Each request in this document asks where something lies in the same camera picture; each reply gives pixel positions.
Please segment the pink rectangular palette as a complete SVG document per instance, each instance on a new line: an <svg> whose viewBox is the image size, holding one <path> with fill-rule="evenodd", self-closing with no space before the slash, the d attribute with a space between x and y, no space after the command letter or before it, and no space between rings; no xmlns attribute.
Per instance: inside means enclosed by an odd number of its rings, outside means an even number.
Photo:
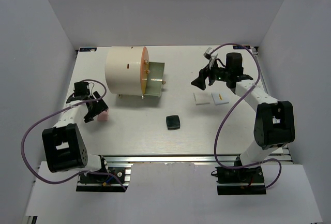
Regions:
<svg viewBox="0 0 331 224"><path fill-rule="evenodd" d="M97 121L106 122L109 119L109 109L98 114Z"/></svg>

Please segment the blue label sticker left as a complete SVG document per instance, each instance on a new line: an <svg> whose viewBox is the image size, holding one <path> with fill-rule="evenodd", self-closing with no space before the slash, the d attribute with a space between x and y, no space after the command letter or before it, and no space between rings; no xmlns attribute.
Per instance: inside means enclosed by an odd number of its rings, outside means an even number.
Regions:
<svg viewBox="0 0 331 224"><path fill-rule="evenodd" d="M96 47L79 48L79 52L95 52L96 50L97 50Z"/></svg>

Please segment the white square compact with gold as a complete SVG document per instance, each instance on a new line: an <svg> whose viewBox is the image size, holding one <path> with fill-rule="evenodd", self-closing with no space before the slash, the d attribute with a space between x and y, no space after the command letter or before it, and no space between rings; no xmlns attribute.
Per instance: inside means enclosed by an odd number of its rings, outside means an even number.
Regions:
<svg viewBox="0 0 331 224"><path fill-rule="evenodd" d="M225 93L211 93L211 96L216 106L230 102L228 95Z"/></svg>

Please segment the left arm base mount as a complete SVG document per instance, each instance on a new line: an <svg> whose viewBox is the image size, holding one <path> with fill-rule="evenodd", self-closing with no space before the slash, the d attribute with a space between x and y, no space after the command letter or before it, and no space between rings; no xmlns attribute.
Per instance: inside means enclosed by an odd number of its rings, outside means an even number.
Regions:
<svg viewBox="0 0 331 224"><path fill-rule="evenodd" d="M82 174L79 176L76 192L125 192L131 175L130 164L111 163L108 167L112 175Z"/></svg>

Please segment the pale green bottom drawer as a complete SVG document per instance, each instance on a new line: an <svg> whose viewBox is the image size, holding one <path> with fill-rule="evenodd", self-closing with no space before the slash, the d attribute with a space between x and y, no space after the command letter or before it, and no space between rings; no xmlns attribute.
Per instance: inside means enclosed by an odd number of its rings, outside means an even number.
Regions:
<svg viewBox="0 0 331 224"><path fill-rule="evenodd" d="M165 63L150 62L149 73L147 74L147 82L145 88L146 96L161 97L162 89L165 84L164 76Z"/></svg>

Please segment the blue label sticker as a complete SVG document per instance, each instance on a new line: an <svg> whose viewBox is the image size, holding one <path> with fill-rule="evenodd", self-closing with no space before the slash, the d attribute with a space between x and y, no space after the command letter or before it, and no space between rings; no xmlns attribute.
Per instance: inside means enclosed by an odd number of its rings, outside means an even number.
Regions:
<svg viewBox="0 0 331 224"><path fill-rule="evenodd" d="M234 50L245 50L245 49L251 50L251 46L249 46L249 45L244 45L244 46L232 45L232 47Z"/></svg>
<svg viewBox="0 0 331 224"><path fill-rule="evenodd" d="M79 52L95 52L96 50L97 50L96 47L79 48Z"/></svg>

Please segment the black square compact case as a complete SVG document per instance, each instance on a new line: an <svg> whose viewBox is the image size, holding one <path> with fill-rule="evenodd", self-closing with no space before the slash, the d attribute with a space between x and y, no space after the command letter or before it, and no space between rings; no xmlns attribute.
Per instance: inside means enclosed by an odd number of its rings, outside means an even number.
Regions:
<svg viewBox="0 0 331 224"><path fill-rule="evenodd" d="M170 115L166 117L166 125L168 130L180 129L180 119L178 115Z"/></svg>

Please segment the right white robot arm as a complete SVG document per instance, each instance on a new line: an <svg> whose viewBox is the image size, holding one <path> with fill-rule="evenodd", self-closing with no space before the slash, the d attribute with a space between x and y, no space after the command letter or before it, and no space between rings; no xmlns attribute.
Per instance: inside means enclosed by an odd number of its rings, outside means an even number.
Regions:
<svg viewBox="0 0 331 224"><path fill-rule="evenodd" d="M289 101L279 101L258 87L258 81L244 73L240 53L228 53L223 67L217 65L217 56L213 56L211 50L207 50L204 57L209 63L199 71L191 85L205 90L206 80L209 85L215 81L225 82L239 96L239 101L245 101L255 111L254 140L231 167L234 177L245 182L252 176L251 168L266 162L273 151L294 141L293 106Z"/></svg>

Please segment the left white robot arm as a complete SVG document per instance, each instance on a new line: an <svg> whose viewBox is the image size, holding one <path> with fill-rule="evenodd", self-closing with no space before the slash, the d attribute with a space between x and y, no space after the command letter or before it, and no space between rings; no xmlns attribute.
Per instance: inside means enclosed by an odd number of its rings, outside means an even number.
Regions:
<svg viewBox="0 0 331 224"><path fill-rule="evenodd" d="M109 177L103 156L87 151L79 124L89 123L107 113L108 106L97 91L92 92L87 80L74 84L73 93L66 101L58 122L42 132L43 147L51 172L87 171L98 182Z"/></svg>

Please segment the cream round drawer organizer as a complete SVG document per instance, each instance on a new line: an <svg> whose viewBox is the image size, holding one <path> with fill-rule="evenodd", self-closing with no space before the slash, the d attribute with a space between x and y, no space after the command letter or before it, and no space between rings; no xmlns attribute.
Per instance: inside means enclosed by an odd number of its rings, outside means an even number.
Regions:
<svg viewBox="0 0 331 224"><path fill-rule="evenodd" d="M110 47L105 78L112 94L143 96L148 74L147 47Z"/></svg>

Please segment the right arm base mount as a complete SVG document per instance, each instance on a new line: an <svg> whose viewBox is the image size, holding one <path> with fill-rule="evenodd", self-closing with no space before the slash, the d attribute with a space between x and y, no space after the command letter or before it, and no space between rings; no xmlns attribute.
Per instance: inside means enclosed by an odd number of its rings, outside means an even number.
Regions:
<svg viewBox="0 0 331 224"><path fill-rule="evenodd" d="M263 171L259 163L243 166L236 158L232 166L221 163L215 158L218 166L210 174L216 178L219 196L265 195L266 186Z"/></svg>

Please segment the blue label sticker right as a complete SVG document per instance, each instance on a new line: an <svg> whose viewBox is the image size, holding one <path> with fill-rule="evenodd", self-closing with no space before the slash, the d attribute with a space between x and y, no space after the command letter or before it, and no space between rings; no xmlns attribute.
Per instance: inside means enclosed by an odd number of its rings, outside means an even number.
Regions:
<svg viewBox="0 0 331 224"><path fill-rule="evenodd" d="M249 46L249 45L244 45L244 46L232 45L232 47L234 50L245 50L245 49L251 50L251 46Z"/></svg>

